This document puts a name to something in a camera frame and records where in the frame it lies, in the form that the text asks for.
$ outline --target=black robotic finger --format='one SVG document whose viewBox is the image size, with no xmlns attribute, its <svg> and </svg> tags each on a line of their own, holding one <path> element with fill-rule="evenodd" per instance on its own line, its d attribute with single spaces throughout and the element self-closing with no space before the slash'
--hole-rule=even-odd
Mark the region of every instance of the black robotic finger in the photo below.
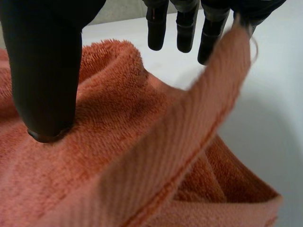
<svg viewBox="0 0 303 227">
<path fill-rule="evenodd" d="M 216 4 L 214 7 L 206 5 L 204 0 L 201 0 L 201 3 L 204 10 L 205 21 L 198 52 L 198 62 L 206 65 L 209 56 L 213 52 L 215 43 L 222 36 L 230 8 L 226 5 L 226 2 Z"/>
<path fill-rule="evenodd" d="M 148 46 L 161 50 L 166 30 L 166 15 L 169 0 L 143 0 L 147 6 Z"/>
<path fill-rule="evenodd" d="M 231 2 L 231 9 L 234 11 L 234 18 L 241 15 L 240 23 L 252 27 L 252 33 L 273 11 L 282 6 L 286 0 L 234 0 Z"/>
<path fill-rule="evenodd" d="M 177 48 L 183 53 L 191 51 L 199 10 L 199 0 L 170 0 L 178 11 Z"/>
</svg>

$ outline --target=towel fold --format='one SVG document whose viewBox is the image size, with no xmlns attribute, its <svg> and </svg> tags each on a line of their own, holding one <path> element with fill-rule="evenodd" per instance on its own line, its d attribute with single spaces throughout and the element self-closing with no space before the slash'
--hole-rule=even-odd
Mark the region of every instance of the towel fold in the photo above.
<svg viewBox="0 0 303 227">
<path fill-rule="evenodd" d="M 18 117 L 0 50 L 0 226 L 272 226 L 281 197 L 216 136 L 249 68 L 239 26 L 188 91 L 146 71 L 129 42 L 92 44 L 74 127 L 40 144 Z"/>
</svg>

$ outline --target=orange towel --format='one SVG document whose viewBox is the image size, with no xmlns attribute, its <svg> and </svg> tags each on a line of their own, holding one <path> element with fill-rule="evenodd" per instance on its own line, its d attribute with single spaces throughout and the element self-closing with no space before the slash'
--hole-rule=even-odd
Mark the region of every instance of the orange towel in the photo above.
<svg viewBox="0 0 303 227">
<path fill-rule="evenodd" d="M 0 226 L 272 226 L 281 197 L 215 135 L 249 68 L 238 26 L 187 92 L 147 72 L 129 42 L 92 44 L 73 129 L 40 144 L 14 108 L 1 50 Z"/>
</svg>

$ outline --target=white background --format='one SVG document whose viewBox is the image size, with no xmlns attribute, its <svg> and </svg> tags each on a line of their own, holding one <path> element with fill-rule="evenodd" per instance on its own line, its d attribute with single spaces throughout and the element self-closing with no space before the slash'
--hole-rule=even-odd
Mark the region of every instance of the white background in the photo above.
<svg viewBox="0 0 303 227">
<path fill-rule="evenodd" d="M 84 28 L 83 44 L 131 41 L 148 71 L 186 89 L 203 66 L 197 62 L 204 15 L 199 11 L 193 50 L 176 47 L 176 14 L 168 15 L 163 49 L 147 46 L 144 18 Z M 232 24 L 232 14 L 225 28 Z M 277 227 L 303 227 L 303 1 L 288 0 L 257 27 L 259 56 L 219 134 L 234 154 L 283 195 Z M 252 44 L 252 57 L 255 46 Z"/>
</svg>

